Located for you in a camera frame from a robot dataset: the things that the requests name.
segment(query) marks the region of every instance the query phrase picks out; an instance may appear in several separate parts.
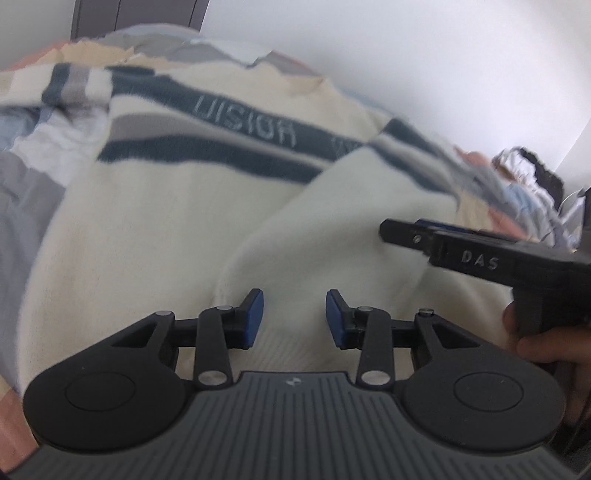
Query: cable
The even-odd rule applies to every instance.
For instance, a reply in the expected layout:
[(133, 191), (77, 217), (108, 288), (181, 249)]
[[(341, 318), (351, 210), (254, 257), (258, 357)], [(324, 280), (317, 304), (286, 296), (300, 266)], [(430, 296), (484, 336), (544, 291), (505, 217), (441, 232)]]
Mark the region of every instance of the cable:
[(562, 212), (562, 207), (563, 207), (563, 205), (566, 203), (566, 201), (567, 201), (569, 198), (571, 198), (573, 195), (578, 195), (579, 197), (581, 197), (581, 196), (584, 196), (584, 190), (585, 190), (584, 188), (583, 188), (583, 189), (580, 189), (580, 190), (577, 190), (576, 192), (573, 192), (573, 193), (571, 193), (569, 196), (567, 196), (567, 197), (566, 197), (566, 198), (565, 198), (565, 199), (562, 201), (562, 203), (561, 203), (561, 204), (558, 206), (558, 215), (560, 215), (560, 214), (561, 214), (561, 212)]

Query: striped blanket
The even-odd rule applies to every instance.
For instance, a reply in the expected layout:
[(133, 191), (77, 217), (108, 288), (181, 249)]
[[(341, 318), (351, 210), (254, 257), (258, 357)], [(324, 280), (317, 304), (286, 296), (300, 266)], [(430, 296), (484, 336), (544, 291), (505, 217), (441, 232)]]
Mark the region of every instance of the striped blanket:
[[(233, 353), (236, 372), (353, 370), (355, 352), (335, 349), (324, 324), (330, 288), (400, 318), (430, 306), (505, 341), (506, 288), (428, 268), (418, 253), (381, 244), (377, 227), (430, 218), (535, 238), (535, 226), (490, 165), (326, 79), (265, 61), (41, 63), (0, 73), (0, 106), (51, 109), (48, 128), (68, 132), (56, 143), (70, 151), (26, 142), (0, 151), (0, 255), (22, 262), (0, 265), (0, 293), (9, 293), (0, 327), (16, 330), (19, 318), (17, 348), (2, 354), (18, 366), (20, 392), (146, 314), (194, 317), (253, 287), (265, 291), (265, 318), (253, 350)], [(52, 202), (24, 201), (41, 189)], [(31, 217), (43, 228), (23, 230)], [(6, 234), (23, 231), (35, 235)], [(190, 361), (181, 357), (181, 375)], [(9, 386), (0, 389), (5, 431), (2, 402), (20, 407)], [(10, 418), (19, 433), (8, 436), (14, 455), (0, 456), (2, 468), (34, 445), (22, 412)]]

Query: small logo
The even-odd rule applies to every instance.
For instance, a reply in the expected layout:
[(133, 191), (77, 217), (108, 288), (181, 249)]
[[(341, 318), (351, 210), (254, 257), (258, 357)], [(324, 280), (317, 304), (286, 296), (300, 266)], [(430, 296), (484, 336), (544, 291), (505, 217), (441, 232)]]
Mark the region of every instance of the small logo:
[(297, 387), (298, 385), (300, 385), (302, 383), (301, 378), (290, 378), (289, 380), (285, 381), (286, 384), (288, 384), (290, 387)]

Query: ribbed gray plate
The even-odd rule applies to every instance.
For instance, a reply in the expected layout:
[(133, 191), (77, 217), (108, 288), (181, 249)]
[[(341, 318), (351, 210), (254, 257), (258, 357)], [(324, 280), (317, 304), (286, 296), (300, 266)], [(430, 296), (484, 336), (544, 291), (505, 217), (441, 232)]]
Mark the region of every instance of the ribbed gray plate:
[(199, 394), (159, 438), (111, 455), (43, 446), (14, 480), (569, 480), (542, 447), (459, 452), (417, 432), (385, 393), (343, 373), (245, 373)]

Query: human hand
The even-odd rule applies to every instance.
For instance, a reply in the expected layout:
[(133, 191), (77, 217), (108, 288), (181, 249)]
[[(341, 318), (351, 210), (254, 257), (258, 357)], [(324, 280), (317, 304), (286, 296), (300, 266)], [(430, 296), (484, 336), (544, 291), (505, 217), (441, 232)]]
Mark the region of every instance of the human hand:
[(509, 333), (509, 350), (521, 358), (539, 364), (556, 361), (575, 364), (573, 387), (564, 414), (564, 422), (574, 425), (591, 390), (591, 329), (586, 325), (556, 327), (520, 339), (517, 336), (514, 303), (503, 312), (503, 326)]

